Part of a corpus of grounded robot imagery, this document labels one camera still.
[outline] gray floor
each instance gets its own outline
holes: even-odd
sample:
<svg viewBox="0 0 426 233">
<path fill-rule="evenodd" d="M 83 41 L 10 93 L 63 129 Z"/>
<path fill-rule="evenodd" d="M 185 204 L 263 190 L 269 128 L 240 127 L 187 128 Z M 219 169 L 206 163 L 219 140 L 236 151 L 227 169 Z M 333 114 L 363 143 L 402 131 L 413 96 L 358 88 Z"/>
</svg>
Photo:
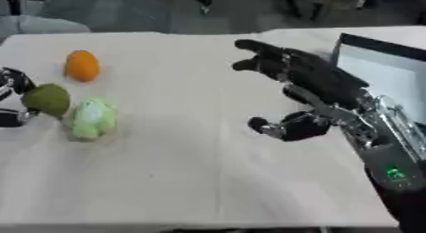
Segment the gray floor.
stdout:
<svg viewBox="0 0 426 233">
<path fill-rule="evenodd" d="M 283 0 L 214 0 L 201 15 L 193 0 L 48 0 L 38 15 L 64 18 L 94 31 L 186 34 L 258 32 L 277 28 L 412 25 L 426 0 L 381 0 L 363 10 L 333 10 L 319 21 L 298 19 Z"/>
</svg>

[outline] white tablecloth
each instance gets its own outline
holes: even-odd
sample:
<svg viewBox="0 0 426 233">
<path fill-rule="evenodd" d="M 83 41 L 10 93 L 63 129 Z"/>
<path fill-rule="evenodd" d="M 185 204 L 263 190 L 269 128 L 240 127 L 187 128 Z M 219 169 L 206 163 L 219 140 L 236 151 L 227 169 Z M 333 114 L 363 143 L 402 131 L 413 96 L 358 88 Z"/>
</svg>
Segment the white tablecloth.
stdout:
<svg viewBox="0 0 426 233">
<path fill-rule="evenodd" d="M 230 68 L 252 55 L 233 47 L 239 38 L 328 55 L 341 32 L 426 47 L 423 27 L 11 37 L 1 66 L 62 85 L 74 102 L 106 96 L 120 117 L 97 143 L 70 142 L 44 115 L 0 130 L 0 223 L 394 225 L 339 130 L 288 144 L 251 131 L 250 117 L 278 121 L 300 105 Z M 76 49 L 100 60 L 94 82 L 64 77 Z"/>
</svg>

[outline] metal robot arm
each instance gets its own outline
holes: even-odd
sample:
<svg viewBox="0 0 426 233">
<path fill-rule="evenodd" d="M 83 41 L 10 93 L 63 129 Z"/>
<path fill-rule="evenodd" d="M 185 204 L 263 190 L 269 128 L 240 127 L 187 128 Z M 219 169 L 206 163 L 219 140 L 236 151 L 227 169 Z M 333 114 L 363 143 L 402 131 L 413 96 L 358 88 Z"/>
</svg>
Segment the metal robot arm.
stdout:
<svg viewBox="0 0 426 233">
<path fill-rule="evenodd" d="M 366 82 L 317 55 L 252 40 L 239 40 L 236 47 L 256 54 L 233 69 L 282 82 L 284 95 L 312 108 L 277 124 L 252 118 L 248 124 L 255 131 L 291 142 L 338 126 L 377 184 L 395 192 L 426 188 L 426 138 L 401 106 L 388 97 L 373 97 Z"/>
<path fill-rule="evenodd" d="M 22 95 L 35 88 L 35 84 L 22 71 L 12 68 L 0 68 L 0 101 L 14 92 Z M 0 127 L 19 127 L 27 123 L 39 111 L 29 108 L 26 111 L 0 108 Z"/>
</svg>

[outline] robot fingertip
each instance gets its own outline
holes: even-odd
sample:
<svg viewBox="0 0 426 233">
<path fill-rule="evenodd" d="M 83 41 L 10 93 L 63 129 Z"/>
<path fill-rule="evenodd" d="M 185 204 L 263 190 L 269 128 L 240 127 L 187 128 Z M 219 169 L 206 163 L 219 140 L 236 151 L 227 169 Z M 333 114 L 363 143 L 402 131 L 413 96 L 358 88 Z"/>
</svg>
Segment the robot fingertip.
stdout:
<svg viewBox="0 0 426 233">
<path fill-rule="evenodd" d="M 268 125 L 268 121 L 261 117 L 253 117 L 248 121 L 248 126 L 254 129 L 256 132 L 263 134 L 262 127 Z"/>
</svg>

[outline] orange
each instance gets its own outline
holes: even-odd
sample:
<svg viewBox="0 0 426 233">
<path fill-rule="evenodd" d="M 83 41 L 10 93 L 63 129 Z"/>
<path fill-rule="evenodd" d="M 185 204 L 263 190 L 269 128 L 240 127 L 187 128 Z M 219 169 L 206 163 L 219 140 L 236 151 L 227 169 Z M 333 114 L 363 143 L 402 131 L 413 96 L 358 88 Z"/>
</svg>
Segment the orange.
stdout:
<svg viewBox="0 0 426 233">
<path fill-rule="evenodd" d="M 65 72 L 80 82 L 89 82 L 99 73 L 99 62 L 86 50 L 75 50 L 67 58 Z"/>
</svg>

